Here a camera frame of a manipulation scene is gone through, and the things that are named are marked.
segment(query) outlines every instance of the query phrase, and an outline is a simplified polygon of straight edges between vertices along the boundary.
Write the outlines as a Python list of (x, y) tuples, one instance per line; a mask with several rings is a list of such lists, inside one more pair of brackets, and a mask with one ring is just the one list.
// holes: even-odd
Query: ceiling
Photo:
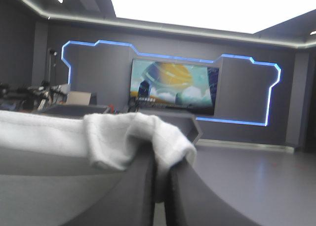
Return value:
[[(195, 28), (157, 22), (117, 18), (111, 0), (19, 0), (39, 16), (51, 20), (66, 20), (101, 24), (170, 34), (243, 41), (258, 44), (310, 48), (316, 46), (316, 10), (266, 28), (254, 34)], [(153, 1), (153, 6), (163, 2)]]

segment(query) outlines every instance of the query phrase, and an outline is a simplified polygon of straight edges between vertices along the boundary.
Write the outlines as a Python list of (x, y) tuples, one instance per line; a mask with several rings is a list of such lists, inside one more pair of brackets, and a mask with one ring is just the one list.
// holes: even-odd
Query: tv stand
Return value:
[(186, 110), (140, 107), (138, 111), (146, 115), (158, 116), (163, 121), (177, 126), (193, 144), (196, 144), (202, 136), (202, 130), (196, 121), (196, 116)]

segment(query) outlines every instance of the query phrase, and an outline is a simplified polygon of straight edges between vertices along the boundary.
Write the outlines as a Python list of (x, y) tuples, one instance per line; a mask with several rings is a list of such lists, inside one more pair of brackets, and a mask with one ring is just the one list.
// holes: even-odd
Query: led ceiling trim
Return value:
[(189, 36), (198, 36), (198, 37), (205, 37), (205, 38), (215, 38), (215, 39), (225, 39), (230, 41), (240, 41), (240, 42), (249, 42), (249, 43), (257, 43), (257, 44), (268, 44), (268, 45), (277, 45), (283, 46), (288, 48), (312, 48), (316, 46), (316, 41), (313, 42), (288, 42), (282, 40), (269, 40), (269, 39), (261, 39), (261, 38), (251, 38), (251, 37), (244, 37), (240, 34), (232, 35), (232, 34), (219, 34), (212, 31), (207, 32), (199, 32), (194, 30), (183, 30), (180, 28), (164, 28), (159, 25), (144, 25), (144, 24), (135, 24), (132, 22), (122, 22), (122, 21), (113, 21), (108, 19), (94, 19), (84, 16), (71, 16), (65, 14), (57, 14), (57, 13), (49, 13), (42, 10), (36, 4), (34, 4), (30, 0), (20, 0), (30, 9), (35, 11), (39, 16), (47, 19), (50, 17), (51, 20), (65, 20), (65, 21), (74, 21), (74, 22), (84, 22), (84, 23), (93, 23), (93, 24), (101, 24), (107, 26), (115, 26), (115, 27), (125, 27), (125, 28), (135, 28), (141, 30), (148, 30), (148, 31), (157, 31), (157, 32), (164, 32), (164, 33), (172, 33), (172, 34), (179, 34), (179, 35), (189, 35)]
[(277, 77), (276, 77), (275, 82), (269, 87), (269, 90), (268, 90), (266, 115), (265, 115), (265, 121), (263, 123), (250, 122), (250, 121), (238, 121), (238, 120), (225, 120), (225, 119), (216, 119), (216, 118), (207, 118), (207, 117), (197, 117), (197, 120), (199, 120), (199, 121), (212, 121), (212, 122), (242, 124), (242, 125), (254, 125), (254, 126), (267, 126), (269, 124), (269, 111), (270, 111), (272, 88), (277, 83), (280, 82), (280, 76), (281, 76), (281, 69), (276, 63), (259, 62), (259, 61), (255, 61), (250, 56), (233, 55), (233, 54), (222, 54), (219, 58), (217, 58), (215, 60), (209, 60), (209, 59), (196, 59), (196, 58), (187, 58), (187, 57), (164, 55), (164, 54), (144, 53), (144, 52), (139, 52), (133, 44), (125, 43), (125, 42), (113, 42), (113, 41), (105, 41), (105, 40), (98, 40), (96, 43), (79, 42), (79, 41), (68, 41), (62, 46), (62, 50), (61, 50), (61, 59), (67, 65), (67, 67), (69, 68), (68, 84), (71, 83), (71, 69), (72, 68), (71, 68), (71, 64), (65, 59), (65, 48), (68, 45), (70, 45), (70, 44), (84, 45), (84, 46), (96, 46), (98, 44), (126, 46), (126, 47), (130, 47), (131, 49), (133, 49), (133, 51), (138, 56), (153, 57), (153, 58), (163, 58), (163, 59), (175, 59), (175, 60), (183, 60), (183, 61), (206, 63), (206, 64), (213, 64), (220, 57), (225, 57), (225, 58), (234, 58), (234, 59), (245, 59), (245, 60), (249, 60), (251, 63), (257, 64), (257, 65), (273, 66), (277, 70)]

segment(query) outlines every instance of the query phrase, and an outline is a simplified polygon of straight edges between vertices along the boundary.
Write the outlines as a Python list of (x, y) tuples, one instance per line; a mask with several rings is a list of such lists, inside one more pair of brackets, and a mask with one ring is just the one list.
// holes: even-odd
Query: gray floor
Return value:
[(198, 147), (194, 169), (262, 226), (316, 226), (315, 155)]

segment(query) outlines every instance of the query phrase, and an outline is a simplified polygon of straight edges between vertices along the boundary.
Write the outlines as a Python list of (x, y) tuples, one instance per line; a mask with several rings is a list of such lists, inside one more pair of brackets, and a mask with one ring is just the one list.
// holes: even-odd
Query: animated image on screen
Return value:
[(133, 60), (130, 97), (157, 107), (213, 114), (218, 68)]

